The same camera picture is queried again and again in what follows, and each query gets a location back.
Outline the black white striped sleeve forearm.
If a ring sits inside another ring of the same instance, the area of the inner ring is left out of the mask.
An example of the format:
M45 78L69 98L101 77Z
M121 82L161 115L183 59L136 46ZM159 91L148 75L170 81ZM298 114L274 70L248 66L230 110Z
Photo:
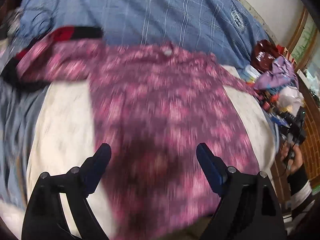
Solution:
M287 177L287 182L291 192L292 219L301 218L315 203L304 164L295 173Z

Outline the person's right hand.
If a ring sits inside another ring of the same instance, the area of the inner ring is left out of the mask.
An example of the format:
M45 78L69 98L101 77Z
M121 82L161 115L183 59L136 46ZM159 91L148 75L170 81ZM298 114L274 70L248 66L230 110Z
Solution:
M288 142L284 142L283 147L280 152L280 160L283 161L290 150ZM292 144L292 150L295 153L294 158L288 161L288 167L286 168L286 175L294 174L303 165L302 152L298 145Z

